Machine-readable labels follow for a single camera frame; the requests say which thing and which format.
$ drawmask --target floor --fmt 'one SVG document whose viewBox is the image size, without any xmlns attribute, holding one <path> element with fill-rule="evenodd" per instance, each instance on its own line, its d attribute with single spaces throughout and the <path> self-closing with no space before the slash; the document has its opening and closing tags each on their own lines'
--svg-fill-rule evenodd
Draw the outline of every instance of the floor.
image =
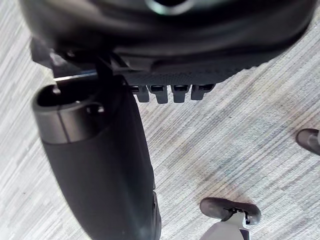
<svg viewBox="0 0 320 240">
<path fill-rule="evenodd" d="M 0 240 L 88 240 L 37 135 L 30 101 L 50 72 L 30 60 L 16 1 L 0 1 Z M 320 157 L 300 148 L 320 128 L 320 9 L 284 55 L 220 83 L 200 102 L 139 104 L 154 167 L 162 240 L 198 240 L 216 222 L 202 198 L 251 202 L 253 240 L 320 239 Z"/>
</svg>

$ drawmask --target black chair seat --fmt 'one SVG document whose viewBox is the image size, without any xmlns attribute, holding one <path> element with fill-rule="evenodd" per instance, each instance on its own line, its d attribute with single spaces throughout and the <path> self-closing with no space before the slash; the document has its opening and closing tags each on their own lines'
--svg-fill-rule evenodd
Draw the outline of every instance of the black chair seat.
<svg viewBox="0 0 320 240">
<path fill-rule="evenodd" d="M 181 84 L 218 83 L 242 69 L 267 62 L 304 34 L 317 3 L 221 1 L 197 0 L 190 10 L 174 16 L 152 11 L 148 0 L 20 3 L 32 34 L 48 47 L 57 51 L 112 51 L 126 67 L 135 70 L 128 77 L 135 84 L 173 83 L 167 76 L 142 77 L 150 72 L 185 73 L 179 75 Z M 203 73 L 209 74 L 195 79 Z"/>
</svg>

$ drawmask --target gray carpet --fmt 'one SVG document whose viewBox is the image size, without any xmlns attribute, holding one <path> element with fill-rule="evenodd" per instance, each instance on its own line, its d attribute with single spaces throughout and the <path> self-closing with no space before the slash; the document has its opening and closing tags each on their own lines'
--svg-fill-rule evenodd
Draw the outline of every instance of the gray carpet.
<svg viewBox="0 0 320 240">
<path fill-rule="evenodd" d="M 320 9 L 283 56 L 238 73 L 203 101 L 139 104 L 154 167 L 162 240 L 198 240 L 208 196 L 257 204 L 253 240 L 320 239 L 320 157 L 295 143 L 320 128 Z M 0 240 L 88 240 L 41 147 L 30 108 L 50 72 L 30 60 L 15 1 L 0 1 Z"/>
</svg>

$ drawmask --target gray caster wheel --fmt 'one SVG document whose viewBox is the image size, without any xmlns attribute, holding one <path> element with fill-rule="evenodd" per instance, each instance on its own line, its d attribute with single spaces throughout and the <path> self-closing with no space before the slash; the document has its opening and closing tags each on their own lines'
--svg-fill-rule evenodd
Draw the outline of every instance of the gray caster wheel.
<svg viewBox="0 0 320 240">
<path fill-rule="evenodd" d="M 312 128 L 303 129 L 295 137 L 300 147 L 320 155 L 320 144 L 318 140 L 319 131 Z"/>
<path fill-rule="evenodd" d="M 256 225 L 261 220 L 259 208 L 251 203 L 230 201 L 224 198 L 206 197 L 200 203 L 201 212 L 222 222 L 229 220 L 233 214 L 244 212 L 247 225 Z"/>
</svg>

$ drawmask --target chair caster wheel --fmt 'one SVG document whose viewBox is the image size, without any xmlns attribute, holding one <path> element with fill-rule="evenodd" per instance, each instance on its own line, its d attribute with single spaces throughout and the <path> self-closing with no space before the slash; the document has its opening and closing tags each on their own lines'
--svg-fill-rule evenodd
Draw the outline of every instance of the chair caster wheel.
<svg viewBox="0 0 320 240">
<path fill-rule="evenodd" d="M 206 197 L 200 203 L 201 212 L 222 222 L 229 220 L 233 214 L 244 212 L 247 225 L 257 225 L 261 220 L 259 208 L 251 203 L 230 201 L 225 198 Z"/>
<path fill-rule="evenodd" d="M 320 155 L 320 144 L 318 141 L 319 131 L 312 128 L 303 129 L 295 137 L 295 141 L 300 147 Z"/>
</svg>

